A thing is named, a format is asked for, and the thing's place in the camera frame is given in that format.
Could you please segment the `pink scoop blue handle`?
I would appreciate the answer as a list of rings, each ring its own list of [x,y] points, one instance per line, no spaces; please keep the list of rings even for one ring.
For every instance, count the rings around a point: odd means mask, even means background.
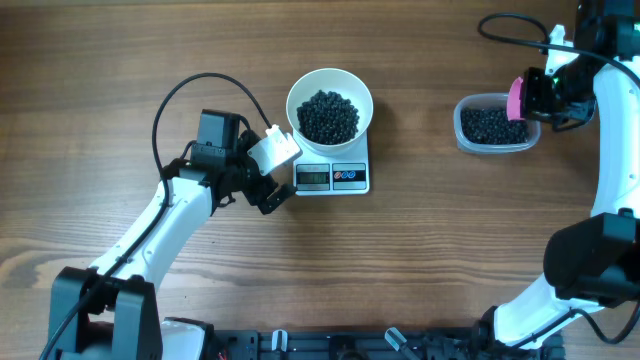
[[[522,110],[521,110],[521,94],[522,94],[522,86],[524,83],[524,79],[522,77],[517,77],[508,92],[507,104],[506,104],[506,115],[507,119],[510,122],[513,121],[523,121]]]

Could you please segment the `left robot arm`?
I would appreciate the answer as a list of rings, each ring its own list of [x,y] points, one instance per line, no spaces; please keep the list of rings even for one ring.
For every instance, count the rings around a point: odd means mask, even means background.
[[[192,234],[236,192],[263,214],[295,192],[273,170],[302,151],[270,126],[264,137],[238,114],[205,110],[196,139],[161,168],[152,201],[86,269],[64,268],[52,287],[44,359],[217,359],[212,325],[161,320],[156,292]]]

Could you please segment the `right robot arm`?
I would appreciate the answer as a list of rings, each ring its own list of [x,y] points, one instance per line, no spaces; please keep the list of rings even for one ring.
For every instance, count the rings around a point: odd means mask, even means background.
[[[519,296],[479,321],[486,352],[538,349],[577,318],[639,301],[639,4],[592,0],[577,5],[574,36],[541,41],[487,39],[538,49],[545,68],[511,85],[507,116],[572,130],[600,122],[599,175],[588,219],[557,231],[542,274]]]

